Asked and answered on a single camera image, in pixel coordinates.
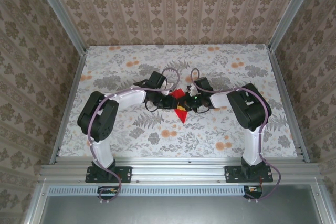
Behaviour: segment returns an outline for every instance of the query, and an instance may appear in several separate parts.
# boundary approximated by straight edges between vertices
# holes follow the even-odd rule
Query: gray floor
[[[49,197],[45,224],[319,224],[310,186],[280,186],[259,203],[241,196],[121,196],[108,204],[97,197]]]

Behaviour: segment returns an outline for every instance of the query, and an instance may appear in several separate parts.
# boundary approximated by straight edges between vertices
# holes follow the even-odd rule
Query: black joint
[[[214,91],[214,89],[210,86],[210,83],[209,83],[209,81],[206,77],[198,78],[195,81],[195,84],[202,89],[209,90],[209,91]],[[201,94],[208,95],[208,96],[212,95],[212,93],[208,93],[208,92],[202,91],[200,89],[197,89],[197,90]]]
[[[143,80],[134,85],[142,88],[160,89],[166,80],[166,77],[154,71],[148,80]],[[144,102],[152,102],[158,109],[177,109],[177,99],[172,95],[164,95],[161,92],[147,91]]]
[[[268,117],[272,115],[272,110],[264,97],[259,93],[257,88],[249,83],[243,88],[249,89],[256,93],[265,103]],[[261,126],[265,120],[265,110],[260,101],[252,94],[245,90],[232,91],[227,94],[232,109],[237,117],[240,125],[251,131],[255,131],[257,127]]]
[[[94,111],[104,98],[104,94],[98,91],[93,92],[80,113],[77,124],[85,135],[88,134],[89,124]],[[101,114],[96,115],[91,128],[91,136],[96,142],[104,140],[110,135],[114,121],[116,120],[118,106],[118,102],[107,100],[100,109],[102,110]]]

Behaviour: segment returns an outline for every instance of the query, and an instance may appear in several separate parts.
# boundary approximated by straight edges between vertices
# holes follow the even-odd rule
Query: wire
[[[101,194],[103,191],[111,191],[113,190],[114,188],[101,188],[99,190],[99,194],[98,194],[98,198],[100,199],[100,203],[103,203],[104,199],[101,198]],[[110,200],[112,200],[114,196],[112,196],[110,199],[106,199],[106,203],[110,202]]]
[[[258,199],[256,199],[255,197],[253,197],[251,194],[245,193],[245,195],[248,196],[248,197],[250,197],[251,199],[258,200]]]
[[[259,128],[259,146],[258,146],[258,151],[259,151],[259,157],[261,158],[261,160],[266,164],[268,165],[269,167],[273,168],[279,175],[279,178],[278,178],[278,181],[275,185],[275,187],[272,189],[272,191],[270,193],[268,193],[267,195],[265,196],[262,196],[260,197],[259,199],[256,199],[256,200],[262,200],[262,199],[266,199],[268,198],[271,194],[274,193],[274,191],[278,188],[280,182],[281,182],[281,172],[278,170],[278,168],[276,168],[274,165],[270,164],[264,157],[263,155],[261,154],[261,143],[262,143],[262,137],[263,137],[263,129],[265,127],[265,125],[267,124],[267,120],[268,120],[268,110],[267,110],[267,107],[266,107],[266,104],[264,103],[264,101],[261,99],[260,96],[258,96],[255,92],[249,90],[249,89],[246,89],[246,88],[231,88],[231,89],[227,89],[227,90],[217,90],[217,91],[210,91],[210,90],[206,90],[206,89],[202,89],[201,87],[199,87],[194,79],[193,79],[193,72],[194,71],[197,71],[198,75],[197,75],[197,78],[199,78],[199,75],[200,75],[200,71],[198,68],[193,68],[190,72],[190,79],[191,79],[191,82],[193,83],[193,85],[195,85],[195,87],[197,87],[197,89],[199,90],[202,90],[204,92],[208,92],[208,93],[222,93],[222,92],[230,92],[230,91],[235,91],[235,90],[244,90],[250,94],[252,94],[255,98],[257,98],[259,100],[259,102],[261,103],[262,107],[264,108],[265,110],[265,119],[261,125],[261,127]]]
[[[263,187],[262,187],[263,185],[262,184],[263,184],[263,181],[262,181],[262,177],[260,176],[260,184],[259,184],[259,186],[261,187],[261,192],[263,192]]]
[[[146,101],[146,103],[145,103],[145,108],[146,108],[149,112],[155,112],[155,111],[158,110],[158,108],[156,108],[155,110],[149,110],[148,107],[147,107],[147,103],[148,103],[148,101]]]
[[[165,81],[166,81],[166,87],[164,87],[164,89],[167,88],[167,84],[168,84],[168,80],[167,80],[167,77],[164,77]]]
[[[173,84],[173,86],[169,89],[150,89],[150,88],[140,88],[140,87],[131,87],[131,88],[128,88],[128,89],[125,89],[125,90],[122,90],[122,91],[119,91],[119,92],[116,92],[114,94],[110,94],[108,96],[106,96],[99,104],[98,106],[96,107],[96,110],[94,111],[93,115],[92,115],[92,118],[90,120],[90,123],[89,123],[89,127],[88,127],[88,140],[89,140],[89,143],[90,143],[90,150],[91,150],[91,153],[92,153],[92,156],[93,156],[93,160],[95,161],[95,163],[101,168],[103,169],[104,171],[112,174],[117,180],[118,180],[118,191],[116,192],[116,194],[111,198],[109,199],[108,201],[107,200],[104,200],[101,198],[101,194],[99,194],[99,199],[101,200],[101,202],[110,202],[112,200],[114,200],[119,192],[121,191],[121,179],[119,178],[119,176],[117,174],[115,174],[113,171],[111,170],[108,170],[107,168],[105,168],[100,162],[99,160],[97,159],[97,156],[95,154],[95,151],[93,150],[93,142],[94,140],[91,139],[91,130],[92,130],[92,125],[93,125],[93,122],[99,112],[99,110],[101,109],[101,107],[104,105],[104,103],[109,100],[110,98],[113,98],[113,97],[116,97],[120,94],[123,94],[125,92],[128,92],[128,91],[133,91],[133,90],[145,90],[145,91],[155,91],[155,92],[164,92],[164,91],[169,91],[170,89],[175,89],[180,81],[180,73],[174,69],[174,68],[165,68],[163,71],[162,71],[162,74],[166,71],[169,71],[169,70],[172,70],[174,72],[176,72],[177,74],[177,81],[175,84]]]
[[[208,108],[208,110],[206,110],[206,111],[202,111],[202,112],[196,112],[196,114],[203,114],[203,113],[206,113],[206,112],[208,112],[210,110],[210,108]]]

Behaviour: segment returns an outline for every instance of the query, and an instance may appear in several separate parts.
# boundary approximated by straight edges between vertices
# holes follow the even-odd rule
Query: ventilation slot strip
[[[48,196],[97,196],[99,186],[50,186]],[[243,186],[129,186],[120,196],[238,196]]]

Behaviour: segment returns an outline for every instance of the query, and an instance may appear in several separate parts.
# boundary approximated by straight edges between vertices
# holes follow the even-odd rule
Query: patterned wall
[[[0,223],[19,223],[29,206],[77,64],[47,0],[0,0]]]
[[[336,0],[304,0],[276,55],[306,146],[336,206]]]
[[[86,45],[267,44],[290,0],[61,0]]]

